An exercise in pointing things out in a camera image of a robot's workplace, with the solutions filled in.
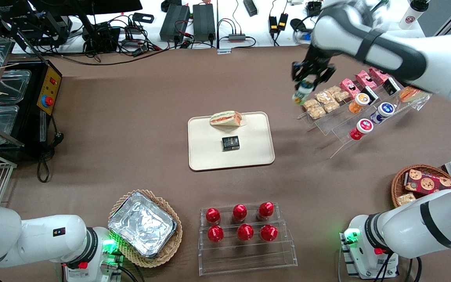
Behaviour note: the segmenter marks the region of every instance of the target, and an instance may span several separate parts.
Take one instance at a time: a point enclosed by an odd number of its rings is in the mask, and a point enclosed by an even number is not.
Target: small bottle
[[[245,205],[239,204],[233,208],[233,223],[242,223],[247,216],[247,208]]]
[[[386,118],[394,114],[394,105],[388,102],[383,102],[377,110],[370,116],[370,120],[373,123],[379,124]]]
[[[224,231],[222,227],[213,225],[208,229],[208,239],[214,243],[220,242],[224,238]]]
[[[260,229],[260,237],[266,242],[271,242],[278,237],[278,229],[270,224],[264,225]]]
[[[272,204],[271,202],[265,202],[258,208],[256,217],[260,221],[267,221],[269,219],[269,216],[271,216],[273,213],[274,204]]]
[[[370,97],[365,93],[356,95],[354,100],[349,104],[349,111],[357,114],[370,102]]]
[[[254,229],[249,224],[242,224],[240,227],[238,227],[238,239],[241,241],[248,241],[249,239],[252,239],[254,236]]]
[[[292,101],[297,105],[302,105],[307,101],[308,96],[313,92],[313,81],[305,78],[299,85],[299,89],[293,94]]]
[[[349,131],[349,136],[354,140],[360,140],[365,134],[368,134],[373,129],[373,123],[366,118],[362,118],[356,124],[351,131]]]
[[[210,224],[220,224],[220,212],[218,209],[210,208],[206,211],[206,221]]]

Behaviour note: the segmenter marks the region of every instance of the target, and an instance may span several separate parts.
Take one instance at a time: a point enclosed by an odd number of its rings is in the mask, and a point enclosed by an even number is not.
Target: table
[[[301,107],[291,101],[290,63],[305,54],[303,46],[240,49],[227,56],[216,50],[176,50],[108,67],[52,58],[64,74],[55,118],[65,139],[49,162],[48,184],[36,180],[36,164],[19,166],[9,185],[8,207],[22,219],[77,214],[88,226],[107,226],[120,197],[150,189],[168,200],[185,225],[175,257],[143,270],[148,282],[336,281],[338,232],[358,214],[391,209],[390,181],[404,166],[451,160],[451,104],[432,98],[421,111],[392,120],[329,160],[335,140],[318,130],[307,132],[306,124],[296,120]],[[129,59],[101,58],[105,63]],[[363,68],[345,56],[332,63],[337,72],[322,89]],[[272,69],[282,71],[273,77]],[[229,109],[268,114],[276,160],[269,166],[193,172],[187,121]],[[361,175],[367,175],[365,180],[359,180]],[[198,277],[199,209],[266,200],[280,204],[299,266]],[[422,280],[451,281],[451,250],[422,260]],[[402,276],[389,281],[404,281],[407,267],[402,260]],[[0,279],[57,281],[48,261],[0,269]],[[343,275],[343,281],[358,280]]]
[[[149,39],[156,44],[157,46],[161,48],[166,48],[168,46],[167,42],[161,41],[159,38],[159,31],[161,30],[161,25],[163,24],[165,13],[161,11],[161,1],[154,1],[154,0],[141,0],[143,9],[139,10],[140,13],[145,14],[153,14],[154,15],[154,22],[153,23],[144,23],[143,26],[147,30],[149,34]],[[202,2],[201,0],[187,0],[183,1],[183,4],[188,4],[191,6],[191,12],[193,11],[192,5],[198,4]],[[217,7],[218,7],[218,18],[232,18],[233,12],[236,8],[236,1],[234,0],[212,0],[211,3],[213,4],[214,9],[214,15],[215,15],[215,22],[218,21],[217,19]],[[281,12],[283,11],[283,8],[285,7],[285,1],[284,0],[276,0],[274,2],[274,7],[272,8],[272,15],[279,18]],[[286,13],[288,13],[288,23],[286,30],[281,32],[277,42],[281,46],[295,46],[302,43],[309,43],[310,41],[303,40],[304,35],[302,33],[294,34],[293,29],[290,26],[290,21],[293,18],[299,18],[303,19],[306,17],[306,12],[304,10],[305,3],[302,5],[294,5],[291,6],[290,4],[286,7]],[[411,30],[401,30],[398,27],[398,22],[401,20],[401,17],[403,16],[404,12],[406,11],[408,7],[408,0],[392,0],[390,1],[390,11],[385,15],[385,21],[390,22],[390,25],[388,25],[388,34],[392,34],[394,36],[399,37],[409,37],[409,38],[415,38],[415,37],[424,37],[424,33],[422,32],[422,28],[420,27],[418,22],[415,22],[412,25]],[[238,9],[235,13],[235,18],[237,19],[239,25],[241,25],[243,33],[245,33],[249,37],[253,37],[256,39],[256,45],[255,47],[265,47],[265,46],[272,46],[273,41],[271,39],[271,36],[268,32],[268,16],[269,11],[272,7],[272,1],[269,0],[262,0],[262,1],[256,1],[256,5],[258,8],[258,15],[255,16],[249,16],[247,13],[247,10],[245,9],[245,5],[243,4],[243,0],[238,0]],[[100,14],[96,16],[97,23],[102,23],[109,21],[116,16],[120,16],[121,14]],[[93,24],[95,22],[95,19],[93,16],[88,16],[90,22]],[[71,20],[73,21],[73,27],[72,30],[76,30],[79,27],[81,27],[81,22],[79,19],[71,17]],[[120,18],[120,20],[126,21],[127,19],[125,17]],[[314,24],[310,20],[304,21],[306,27],[312,28]],[[120,22],[113,22],[113,26],[124,26]],[[193,34],[193,25],[189,25],[186,32],[189,32],[190,34]],[[222,38],[223,36],[227,36],[230,33],[230,26],[229,25],[220,25],[220,31],[219,35]],[[120,40],[124,39],[124,33],[122,32],[120,35]],[[58,51],[60,53],[76,53],[76,52],[82,52],[84,40],[79,37],[75,37],[73,39],[70,39],[67,43],[60,46],[58,48]],[[229,43],[227,39],[224,39],[223,42],[221,42],[220,48],[231,48],[231,47],[237,47],[237,46],[247,46],[251,44],[251,40],[248,40],[246,43]],[[210,48],[206,45],[194,45],[193,48],[195,49],[206,49]],[[40,48],[42,52],[49,49],[49,47]],[[20,46],[16,45],[13,50],[14,54],[23,54],[23,50],[20,48]]]

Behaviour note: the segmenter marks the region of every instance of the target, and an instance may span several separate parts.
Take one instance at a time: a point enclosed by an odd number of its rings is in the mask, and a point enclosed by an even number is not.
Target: computer monitor
[[[49,11],[53,16],[76,16],[78,11],[69,0],[30,0],[38,11]],[[114,14],[142,9],[140,0],[77,0],[85,14]]]

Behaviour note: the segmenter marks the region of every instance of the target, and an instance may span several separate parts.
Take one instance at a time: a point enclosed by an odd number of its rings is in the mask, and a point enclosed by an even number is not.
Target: wicker basket
[[[175,213],[175,211],[170,207],[170,204],[168,204],[168,202],[166,202],[163,198],[157,198],[156,196],[154,196],[154,194],[152,194],[151,191],[148,190],[133,190],[132,192],[124,195],[112,208],[109,219],[116,212],[116,210],[118,210],[118,207],[120,207],[120,205],[123,204],[123,202],[135,192],[140,192],[141,194],[149,198],[156,205],[167,212],[173,219],[175,219],[175,221],[177,221],[177,230],[175,231],[175,234],[163,246],[155,259],[147,259],[145,257],[142,257],[139,252],[135,248],[133,248],[132,245],[125,242],[125,240],[123,240],[112,231],[111,237],[116,241],[120,252],[123,253],[123,255],[133,264],[136,264],[143,268],[155,268],[156,266],[160,266],[161,264],[169,261],[171,257],[173,257],[173,255],[175,255],[175,253],[177,252],[177,249],[182,242],[182,223],[180,222],[179,216],[177,216],[177,213]]]
[[[392,180],[392,184],[391,184],[392,203],[394,204],[394,206],[396,208],[399,207],[399,202],[398,202],[398,200],[396,200],[396,197],[399,197],[401,195],[412,192],[412,191],[406,190],[404,187],[405,173],[411,169],[429,173],[431,175],[437,175],[437,176],[451,179],[451,176],[448,173],[442,171],[439,168],[435,168],[434,166],[430,166],[427,164],[424,164],[424,165],[423,164],[415,164],[415,165],[412,164],[411,166],[407,166],[406,168],[401,169],[398,173],[396,173],[396,175],[394,176],[394,178]],[[425,196],[424,194],[420,194],[417,192],[413,192],[413,195],[417,199],[422,196]]]

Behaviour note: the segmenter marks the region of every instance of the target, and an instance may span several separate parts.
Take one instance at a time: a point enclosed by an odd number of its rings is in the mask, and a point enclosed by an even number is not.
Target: foil-covered container
[[[177,229],[177,222],[143,194],[135,192],[113,214],[108,227],[140,255],[153,259]]]

